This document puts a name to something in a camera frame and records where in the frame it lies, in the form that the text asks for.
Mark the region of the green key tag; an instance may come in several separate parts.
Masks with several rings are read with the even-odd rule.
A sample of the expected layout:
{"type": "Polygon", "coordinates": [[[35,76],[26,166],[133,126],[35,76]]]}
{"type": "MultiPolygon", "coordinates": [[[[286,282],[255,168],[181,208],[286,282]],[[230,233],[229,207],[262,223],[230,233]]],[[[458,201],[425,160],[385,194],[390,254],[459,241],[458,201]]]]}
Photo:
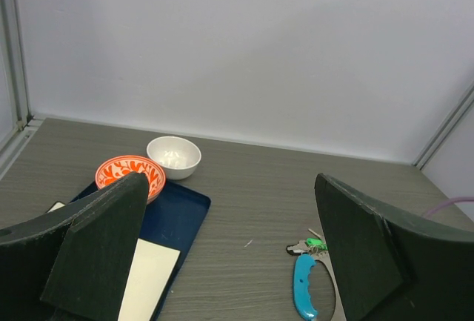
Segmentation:
{"type": "Polygon", "coordinates": [[[308,238],[306,239],[305,243],[311,251],[326,251],[327,250],[327,244],[321,239],[308,238]]]}

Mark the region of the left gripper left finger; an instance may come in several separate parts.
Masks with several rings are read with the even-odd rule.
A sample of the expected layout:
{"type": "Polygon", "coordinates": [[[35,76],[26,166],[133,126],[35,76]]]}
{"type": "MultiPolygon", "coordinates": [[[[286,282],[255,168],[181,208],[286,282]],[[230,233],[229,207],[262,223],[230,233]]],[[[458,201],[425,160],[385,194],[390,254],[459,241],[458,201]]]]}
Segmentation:
{"type": "Polygon", "coordinates": [[[1,230],[2,320],[117,320],[149,183],[129,173],[1,230]]]}

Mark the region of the orange patterned bowl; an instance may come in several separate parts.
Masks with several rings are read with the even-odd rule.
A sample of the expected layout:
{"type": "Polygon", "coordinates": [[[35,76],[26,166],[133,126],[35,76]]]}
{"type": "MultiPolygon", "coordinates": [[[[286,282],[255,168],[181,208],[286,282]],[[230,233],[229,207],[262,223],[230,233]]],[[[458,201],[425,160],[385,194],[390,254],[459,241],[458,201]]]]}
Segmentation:
{"type": "Polygon", "coordinates": [[[144,173],[149,182],[147,204],[158,197],[166,183],[164,169],[152,159],[137,155],[116,156],[103,162],[96,170],[95,183],[102,189],[129,173],[144,173]]]}

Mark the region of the large keyring with blue handle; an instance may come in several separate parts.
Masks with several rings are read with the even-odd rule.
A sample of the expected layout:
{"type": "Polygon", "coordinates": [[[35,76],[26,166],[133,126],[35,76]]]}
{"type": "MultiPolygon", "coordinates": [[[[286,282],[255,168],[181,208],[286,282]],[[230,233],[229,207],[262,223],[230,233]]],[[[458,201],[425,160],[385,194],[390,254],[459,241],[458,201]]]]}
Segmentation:
{"type": "MultiPolygon", "coordinates": [[[[308,228],[307,230],[313,235],[309,238],[321,239],[326,243],[323,234],[317,233],[312,228],[308,228]]],[[[305,241],[306,239],[301,239],[296,244],[301,243],[306,245],[305,241]]],[[[293,303],[299,316],[303,320],[318,320],[319,312],[316,308],[313,298],[310,295],[310,275],[316,265],[322,265],[330,276],[335,295],[335,307],[331,320],[346,320],[347,318],[345,316],[344,308],[341,302],[328,247],[326,251],[311,251],[309,249],[307,254],[294,257],[296,257],[296,261],[293,267],[292,294],[293,303]]]]}

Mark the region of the black key fob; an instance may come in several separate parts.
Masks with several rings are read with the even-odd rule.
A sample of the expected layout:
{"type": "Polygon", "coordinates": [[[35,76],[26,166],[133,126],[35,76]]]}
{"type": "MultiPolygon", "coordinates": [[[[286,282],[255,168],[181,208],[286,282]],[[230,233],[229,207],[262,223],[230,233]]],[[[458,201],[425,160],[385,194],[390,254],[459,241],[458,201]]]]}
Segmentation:
{"type": "Polygon", "coordinates": [[[309,251],[308,247],[306,245],[303,245],[301,243],[295,244],[295,245],[288,245],[286,247],[286,252],[290,256],[300,256],[302,254],[307,254],[309,251]]]}

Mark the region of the blue tray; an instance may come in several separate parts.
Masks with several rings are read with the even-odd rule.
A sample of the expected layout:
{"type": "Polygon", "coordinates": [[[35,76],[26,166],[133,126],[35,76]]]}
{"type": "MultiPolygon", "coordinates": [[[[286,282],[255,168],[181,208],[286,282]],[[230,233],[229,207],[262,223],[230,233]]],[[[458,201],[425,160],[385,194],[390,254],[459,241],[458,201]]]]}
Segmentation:
{"type": "Polygon", "coordinates": [[[158,197],[147,205],[119,320],[158,319],[210,204],[210,197],[167,182],[158,197]]]}

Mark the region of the white bowl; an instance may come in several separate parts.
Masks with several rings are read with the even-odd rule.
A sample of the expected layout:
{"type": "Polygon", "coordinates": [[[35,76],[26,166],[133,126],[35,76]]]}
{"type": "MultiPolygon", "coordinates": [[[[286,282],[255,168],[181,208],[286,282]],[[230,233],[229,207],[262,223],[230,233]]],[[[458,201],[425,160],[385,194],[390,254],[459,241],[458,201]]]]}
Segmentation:
{"type": "Polygon", "coordinates": [[[196,171],[202,158],[196,144],[178,136],[157,137],[147,144],[146,152],[163,168],[169,180],[188,178],[196,171]]]}

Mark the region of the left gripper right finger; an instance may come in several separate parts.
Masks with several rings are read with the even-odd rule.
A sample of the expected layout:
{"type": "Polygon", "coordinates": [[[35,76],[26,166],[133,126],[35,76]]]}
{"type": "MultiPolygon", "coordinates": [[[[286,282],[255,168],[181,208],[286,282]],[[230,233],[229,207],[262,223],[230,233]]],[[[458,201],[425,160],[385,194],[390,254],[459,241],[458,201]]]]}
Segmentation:
{"type": "Polygon", "coordinates": [[[318,215],[347,320],[472,320],[473,233],[315,181],[318,215]]]}

